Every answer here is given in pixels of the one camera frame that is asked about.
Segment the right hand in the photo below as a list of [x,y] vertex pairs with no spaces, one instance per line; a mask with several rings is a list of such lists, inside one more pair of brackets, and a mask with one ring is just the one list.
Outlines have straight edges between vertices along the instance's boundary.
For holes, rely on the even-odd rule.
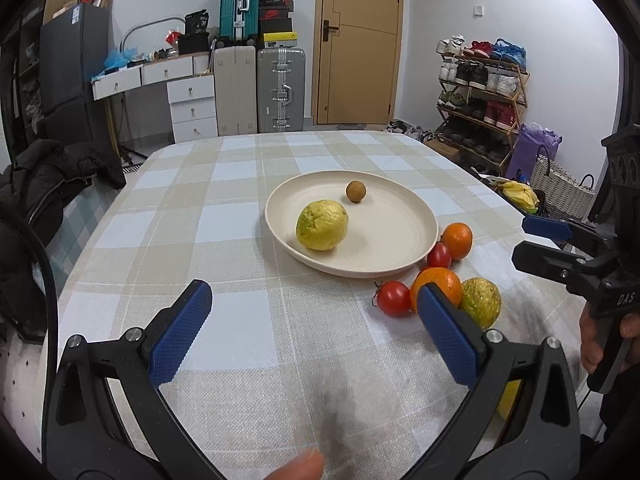
[[[603,358],[603,350],[596,341],[597,323],[590,315],[590,304],[585,304],[579,320],[580,328],[580,360],[582,367],[588,374],[593,374]],[[620,333],[631,340],[624,364],[620,368],[623,372],[640,361],[640,316],[638,312],[627,314],[620,323]]]

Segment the left hand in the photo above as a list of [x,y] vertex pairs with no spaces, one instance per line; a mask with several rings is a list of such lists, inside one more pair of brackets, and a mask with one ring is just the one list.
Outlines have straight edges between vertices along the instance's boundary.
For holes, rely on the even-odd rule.
[[324,457],[316,448],[310,448],[276,469],[265,480],[320,480],[324,471]]

